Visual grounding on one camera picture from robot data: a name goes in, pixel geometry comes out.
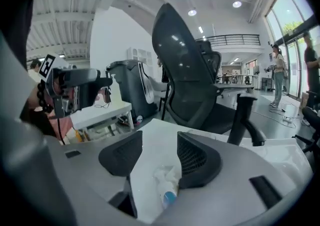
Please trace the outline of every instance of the balcony railing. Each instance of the balcony railing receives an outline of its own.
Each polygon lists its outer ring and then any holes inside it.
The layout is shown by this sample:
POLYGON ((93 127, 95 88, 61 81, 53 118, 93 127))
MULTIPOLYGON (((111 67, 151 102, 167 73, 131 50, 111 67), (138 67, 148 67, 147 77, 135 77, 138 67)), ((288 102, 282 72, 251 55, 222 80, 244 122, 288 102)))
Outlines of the balcony railing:
POLYGON ((207 36, 206 40, 210 41, 212 47, 229 46, 229 45, 251 45, 260 46, 259 35, 253 34, 233 34, 220 36, 207 36))

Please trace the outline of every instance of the woman in jeans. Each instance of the woman in jeans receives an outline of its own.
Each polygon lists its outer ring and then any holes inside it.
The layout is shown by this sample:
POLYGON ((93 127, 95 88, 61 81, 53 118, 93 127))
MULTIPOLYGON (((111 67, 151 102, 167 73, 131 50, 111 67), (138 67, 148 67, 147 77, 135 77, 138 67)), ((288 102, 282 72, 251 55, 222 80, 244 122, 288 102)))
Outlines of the woman in jeans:
POLYGON ((273 70, 273 79, 275 87, 274 101, 270 105, 274 108, 279 106, 282 96, 282 84, 284 81, 284 57, 282 56, 281 49, 277 44, 272 46, 272 50, 275 54, 275 65, 273 70))

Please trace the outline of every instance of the black cushion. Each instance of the black cushion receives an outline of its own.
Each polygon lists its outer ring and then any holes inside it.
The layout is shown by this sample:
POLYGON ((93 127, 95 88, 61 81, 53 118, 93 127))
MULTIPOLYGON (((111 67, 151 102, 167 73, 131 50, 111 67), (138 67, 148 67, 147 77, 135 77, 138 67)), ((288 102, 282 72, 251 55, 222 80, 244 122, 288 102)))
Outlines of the black cushion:
POLYGON ((316 112, 309 107, 304 107, 302 109, 302 114, 314 129, 320 129, 320 117, 318 117, 316 112))

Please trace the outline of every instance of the ceiling light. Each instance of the ceiling light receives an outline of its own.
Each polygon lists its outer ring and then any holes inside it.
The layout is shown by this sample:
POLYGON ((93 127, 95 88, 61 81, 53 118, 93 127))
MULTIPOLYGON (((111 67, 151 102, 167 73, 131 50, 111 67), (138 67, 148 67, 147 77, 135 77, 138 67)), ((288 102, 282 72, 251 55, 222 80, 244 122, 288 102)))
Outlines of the ceiling light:
POLYGON ((190 10, 189 12, 188 12, 188 15, 189 16, 195 16, 197 14, 197 11, 196 10, 190 10))
POLYGON ((177 38, 175 35, 172 35, 171 38, 173 38, 175 41, 179 40, 179 38, 177 38))
POLYGON ((239 7, 241 7, 241 5, 242 5, 242 3, 241 3, 240 1, 236 1, 236 2, 234 2, 234 3, 232 4, 232 6, 233 6, 234 8, 239 8, 239 7))

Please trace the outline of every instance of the white table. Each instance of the white table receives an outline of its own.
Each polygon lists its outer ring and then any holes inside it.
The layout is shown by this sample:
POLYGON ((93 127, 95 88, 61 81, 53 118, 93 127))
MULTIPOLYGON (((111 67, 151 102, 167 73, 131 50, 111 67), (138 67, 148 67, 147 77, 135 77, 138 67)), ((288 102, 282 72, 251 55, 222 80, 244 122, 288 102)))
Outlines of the white table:
MULTIPOLYGON (((177 132, 190 132, 222 142, 227 142, 229 136, 195 130, 158 119, 153 119, 140 130, 143 131, 143 149, 130 174, 130 182, 138 219, 151 223, 163 211, 154 178, 155 170, 160 166, 175 166, 181 173, 181 163, 177 155, 177 132)), ((244 138, 240 145, 257 153, 287 174, 296 186, 307 183, 312 175, 306 156, 293 138, 268 139, 261 147, 253 147, 251 139, 244 138)))
POLYGON ((109 106, 106 105, 105 107, 95 107, 95 105, 103 106, 104 104, 105 103, 103 102, 101 96, 99 100, 95 101, 93 106, 83 108, 82 110, 78 110, 76 113, 71 114, 70 118, 72 120, 74 129, 86 129, 87 127, 90 127, 99 122, 103 122, 114 117, 118 118, 124 115, 126 115, 128 118, 131 130, 135 128, 131 116, 131 103, 121 100, 110 102, 109 106))

